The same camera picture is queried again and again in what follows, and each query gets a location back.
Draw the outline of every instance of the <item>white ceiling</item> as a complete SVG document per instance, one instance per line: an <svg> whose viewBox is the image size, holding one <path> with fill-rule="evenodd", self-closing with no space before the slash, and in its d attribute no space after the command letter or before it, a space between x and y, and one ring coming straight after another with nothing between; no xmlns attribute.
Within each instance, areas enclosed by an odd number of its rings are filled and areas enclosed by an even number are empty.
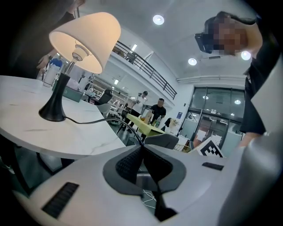
<svg viewBox="0 0 283 226"><path fill-rule="evenodd" d="M107 62L104 71L100 75L97 75L97 77L111 84L115 88L123 90L123 87L127 87L129 89L127 93L130 97L137 98L138 93L147 91L147 105L157 104L158 99L161 98L152 92L152 90L149 90L148 87L136 80L133 76L129 75L109 61ZM119 80L117 85L114 84L116 79Z"/></svg>
<svg viewBox="0 0 283 226"><path fill-rule="evenodd" d="M200 75L241 75L250 61L237 56L209 60L212 54L200 52L195 33L202 32L204 22L219 11L239 17L254 18L255 14L236 0L87 0L80 14L106 11L113 14L121 26L148 45L174 72L177 78ZM153 23L153 16L164 17L163 25ZM189 58L198 61L190 66Z"/></svg>

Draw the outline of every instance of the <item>ceiling light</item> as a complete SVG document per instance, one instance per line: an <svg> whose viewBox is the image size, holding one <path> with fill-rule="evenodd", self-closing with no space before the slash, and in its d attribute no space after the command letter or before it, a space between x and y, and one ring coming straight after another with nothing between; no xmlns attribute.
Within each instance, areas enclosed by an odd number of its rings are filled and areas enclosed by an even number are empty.
<svg viewBox="0 0 283 226"><path fill-rule="evenodd" d="M137 47L137 44L134 44L133 48L132 48L132 51L134 51Z"/></svg>
<svg viewBox="0 0 283 226"><path fill-rule="evenodd" d="M192 65L192 66L195 66L196 63L197 63L197 61L196 61L195 58L190 58L190 59L188 60L188 62L189 62L189 64Z"/></svg>
<svg viewBox="0 0 283 226"><path fill-rule="evenodd" d="M161 25L161 24L164 23L164 18L163 18L163 16L161 16L161 15L155 15L155 16L153 17L153 22L154 22L155 24L157 24L157 25Z"/></svg>
<svg viewBox="0 0 283 226"><path fill-rule="evenodd" d="M251 58L251 54L248 51L243 51L241 53L241 57L243 60L249 60Z"/></svg>

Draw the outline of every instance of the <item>table lamp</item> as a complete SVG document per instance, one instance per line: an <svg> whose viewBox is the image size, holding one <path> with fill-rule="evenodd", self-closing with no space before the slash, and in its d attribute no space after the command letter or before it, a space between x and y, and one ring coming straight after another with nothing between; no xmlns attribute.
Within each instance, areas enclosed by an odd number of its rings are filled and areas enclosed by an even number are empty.
<svg viewBox="0 0 283 226"><path fill-rule="evenodd" d="M106 12L80 17L49 34L52 46L70 63L60 74L50 99L39 110L42 118L54 122L65 120L62 96L73 66L101 74L120 34L119 22Z"/></svg>

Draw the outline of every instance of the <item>yellow table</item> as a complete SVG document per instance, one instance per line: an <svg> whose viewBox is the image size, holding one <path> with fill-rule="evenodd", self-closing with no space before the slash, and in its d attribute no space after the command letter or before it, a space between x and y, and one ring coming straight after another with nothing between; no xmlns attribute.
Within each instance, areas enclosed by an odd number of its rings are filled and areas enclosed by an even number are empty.
<svg viewBox="0 0 283 226"><path fill-rule="evenodd" d="M133 123L135 123L135 125L138 127L139 132L141 132L142 134L144 134L145 136L154 136L154 135L159 135L159 134L163 134L165 133L164 131L162 131L159 128L156 128L154 126L151 125L147 125L145 124L142 120L140 120L138 117L135 117L131 114L127 114L127 118L129 120L131 120Z"/></svg>

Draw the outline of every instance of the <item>white lampshade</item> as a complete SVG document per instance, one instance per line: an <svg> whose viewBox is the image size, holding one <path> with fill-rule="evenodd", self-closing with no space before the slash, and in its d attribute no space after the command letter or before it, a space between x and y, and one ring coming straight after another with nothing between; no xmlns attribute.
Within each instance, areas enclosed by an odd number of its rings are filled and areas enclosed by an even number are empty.
<svg viewBox="0 0 283 226"><path fill-rule="evenodd" d="M49 39L53 47L68 61L73 59L75 44L87 48L90 55L76 62L76 65L100 74L120 34L118 20L109 13L99 12L63 24L49 34Z"/></svg>

